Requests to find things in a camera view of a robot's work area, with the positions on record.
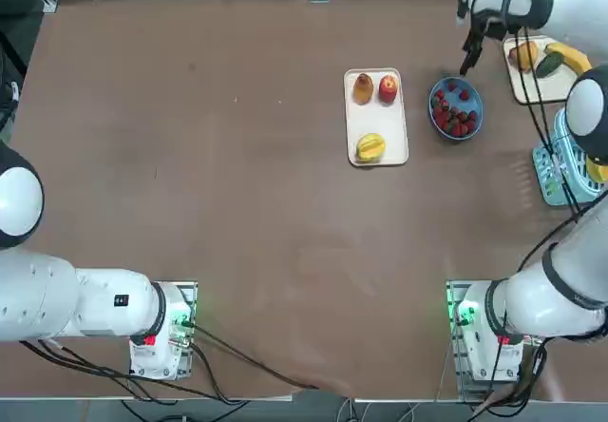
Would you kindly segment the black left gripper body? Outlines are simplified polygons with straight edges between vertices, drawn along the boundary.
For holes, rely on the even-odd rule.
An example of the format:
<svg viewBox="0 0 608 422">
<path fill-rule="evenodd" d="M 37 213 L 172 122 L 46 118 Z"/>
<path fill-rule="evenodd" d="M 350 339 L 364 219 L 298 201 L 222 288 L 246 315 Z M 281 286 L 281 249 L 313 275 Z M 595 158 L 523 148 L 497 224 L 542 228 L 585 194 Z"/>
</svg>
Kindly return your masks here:
<svg viewBox="0 0 608 422">
<path fill-rule="evenodd" d="M 0 125 L 2 127 L 5 127 L 10 120 L 14 119 L 19 100 L 20 88 L 16 81 L 12 80 L 1 85 Z"/>
</svg>

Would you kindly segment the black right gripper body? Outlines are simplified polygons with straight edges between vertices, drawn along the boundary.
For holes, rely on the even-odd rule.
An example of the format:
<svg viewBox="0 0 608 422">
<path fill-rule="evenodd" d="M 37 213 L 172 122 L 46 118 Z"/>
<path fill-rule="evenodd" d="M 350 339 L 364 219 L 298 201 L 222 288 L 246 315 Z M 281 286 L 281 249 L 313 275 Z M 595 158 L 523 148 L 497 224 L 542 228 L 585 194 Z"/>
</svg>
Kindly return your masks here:
<svg viewBox="0 0 608 422">
<path fill-rule="evenodd" d="M 472 30 L 481 39 L 488 37 L 494 40 L 503 40 L 504 38 L 504 25 L 500 22 L 476 21 L 472 25 Z"/>
</svg>

